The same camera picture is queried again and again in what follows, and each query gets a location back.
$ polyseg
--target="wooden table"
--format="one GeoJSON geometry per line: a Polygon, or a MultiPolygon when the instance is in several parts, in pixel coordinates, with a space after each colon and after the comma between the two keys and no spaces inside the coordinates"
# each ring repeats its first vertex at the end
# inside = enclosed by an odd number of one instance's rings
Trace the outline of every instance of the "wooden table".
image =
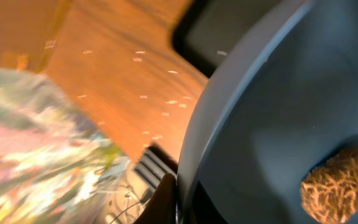
{"type": "Polygon", "coordinates": [[[157,142],[178,160],[205,84],[171,35],[190,0],[75,0],[50,78],[133,161],[157,142]]]}

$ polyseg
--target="wire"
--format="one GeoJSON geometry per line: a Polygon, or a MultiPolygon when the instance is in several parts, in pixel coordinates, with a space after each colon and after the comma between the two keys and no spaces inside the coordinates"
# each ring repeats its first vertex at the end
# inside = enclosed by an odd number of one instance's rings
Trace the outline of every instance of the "wire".
{"type": "Polygon", "coordinates": [[[123,213],[125,213],[126,211],[128,211],[130,208],[132,208],[135,205],[140,204],[140,202],[136,202],[135,204],[127,207],[124,211],[122,211],[120,214],[118,214],[109,224],[112,224],[114,221],[116,221],[123,213]]]}

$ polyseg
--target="cable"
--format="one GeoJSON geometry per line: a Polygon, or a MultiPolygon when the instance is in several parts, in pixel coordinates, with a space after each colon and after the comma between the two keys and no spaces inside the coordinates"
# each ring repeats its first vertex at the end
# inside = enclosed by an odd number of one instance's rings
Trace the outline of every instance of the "cable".
{"type": "Polygon", "coordinates": [[[122,211],[120,214],[118,214],[115,218],[113,218],[113,220],[109,223],[112,224],[114,221],[116,221],[124,212],[128,211],[130,208],[132,208],[133,206],[140,204],[140,202],[136,202],[135,204],[127,207],[124,211],[122,211]]]}

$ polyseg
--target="orange wooden surface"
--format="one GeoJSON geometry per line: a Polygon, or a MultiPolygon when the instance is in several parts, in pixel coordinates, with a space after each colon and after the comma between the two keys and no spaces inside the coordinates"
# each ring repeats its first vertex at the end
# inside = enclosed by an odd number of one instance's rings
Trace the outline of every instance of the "orange wooden surface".
{"type": "Polygon", "coordinates": [[[170,43],[189,3],[74,0],[47,67],[50,78],[134,161],[152,141],[179,159],[208,81],[170,43]]]}

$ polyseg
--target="brown food piece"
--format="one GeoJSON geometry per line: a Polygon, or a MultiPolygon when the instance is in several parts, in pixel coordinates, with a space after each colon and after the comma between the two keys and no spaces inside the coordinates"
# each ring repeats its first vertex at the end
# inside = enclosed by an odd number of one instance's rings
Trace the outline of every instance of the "brown food piece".
{"type": "Polygon", "coordinates": [[[358,211],[358,148],[342,149],[301,182],[301,205],[316,221],[338,224],[358,211]]]}

